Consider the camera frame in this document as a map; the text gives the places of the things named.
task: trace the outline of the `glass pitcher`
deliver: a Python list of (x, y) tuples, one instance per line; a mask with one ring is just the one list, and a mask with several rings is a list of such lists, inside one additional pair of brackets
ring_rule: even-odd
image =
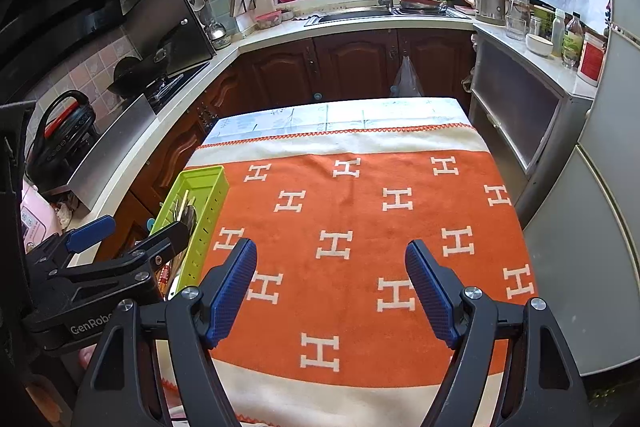
[(512, 39), (523, 41), (529, 31), (531, 0), (509, 0), (506, 26), (507, 35)]

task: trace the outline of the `white bottle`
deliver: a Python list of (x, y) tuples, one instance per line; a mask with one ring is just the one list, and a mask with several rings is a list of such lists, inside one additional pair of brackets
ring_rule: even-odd
[(553, 42), (554, 44), (551, 54), (554, 57), (562, 57), (562, 42), (564, 41), (564, 17), (564, 11), (556, 8), (556, 18), (554, 19), (554, 23), (551, 26), (551, 42)]

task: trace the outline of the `cloth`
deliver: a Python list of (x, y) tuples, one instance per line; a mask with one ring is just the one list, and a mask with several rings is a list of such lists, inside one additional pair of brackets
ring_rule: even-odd
[[(494, 299), (534, 295), (504, 183), (458, 120), (212, 139), (194, 153), (188, 168), (223, 164), (230, 184), (203, 275), (239, 237), (258, 250), (231, 334), (211, 352), (242, 421), (420, 425), (452, 352), (404, 268), (412, 239)], [(505, 353), (497, 343), (476, 425), (490, 423)]]

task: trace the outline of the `white countertop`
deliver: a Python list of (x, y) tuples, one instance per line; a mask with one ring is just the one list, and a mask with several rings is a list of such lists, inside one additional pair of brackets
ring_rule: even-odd
[[(218, 54), (189, 84), (180, 90), (174, 96), (168, 105), (158, 114), (156, 120), (152, 122), (149, 128), (138, 139), (135, 145), (129, 150), (118, 169), (107, 183), (102, 194), (94, 205), (93, 210), (88, 213), (78, 211), (70, 224), (70, 229), (81, 227), (88, 222), (98, 219), (105, 215), (115, 213), (120, 202), (129, 190), (133, 180), (136, 178), (140, 170), (145, 165), (151, 153), (158, 147), (164, 136), (169, 132), (171, 127), (178, 121), (183, 113), (190, 105), (201, 95), (201, 93), (215, 81), (216, 77), (222, 73), (229, 65), (233, 63), (241, 54), (252, 52), (258, 49), (267, 48), (276, 44), (297, 41), (300, 39), (308, 39), (329, 35), (335, 33), (347, 33), (354, 31), (381, 30), (388, 28), (448, 28), (456, 30), (472, 31), (475, 28), (481, 29), (488, 35), (494, 36), (499, 41), (508, 45), (510, 48), (523, 55), (527, 60), (531, 61), (543, 73), (558, 83), (564, 89), (564, 86), (572, 85), (572, 91), (576, 91), (574, 86), (575, 80), (569, 80), (566, 75), (562, 75), (561, 71), (553, 65), (545, 64), (548, 59), (538, 57), (528, 51), (524, 42), (514, 41), (507, 38), (504, 28), (490, 26), (487, 24), (476, 22), (472, 19), (453, 19), (445, 17), (372, 17), (360, 20), (347, 20), (339, 22), (331, 22), (317, 24), (313, 26), (305, 26), (306, 20), (290, 21), (282, 23), (275, 28), (257, 31), (250, 36), (233, 42), (229, 47), (218, 51)], [(559, 67), (562, 72), (570, 74), (571, 72)], [(589, 86), (586, 82), (580, 82), (591, 88), (595, 95), (595, 88)], [(95, 257), (98, 247), (94, 246), (80, 255), (76, 255), (70, 265), (91, 263)]]

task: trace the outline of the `kitchen sink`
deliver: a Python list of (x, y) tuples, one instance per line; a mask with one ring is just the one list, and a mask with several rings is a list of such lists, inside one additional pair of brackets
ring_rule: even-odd
[(314, 15), (305, 26), (321, 24), (323, 22), (346, 21), (349, 19), (364, 19), (368, 17), (391, 17), (393, 14), (386, 8), (353, 8), (328, 13), (327, 15)]

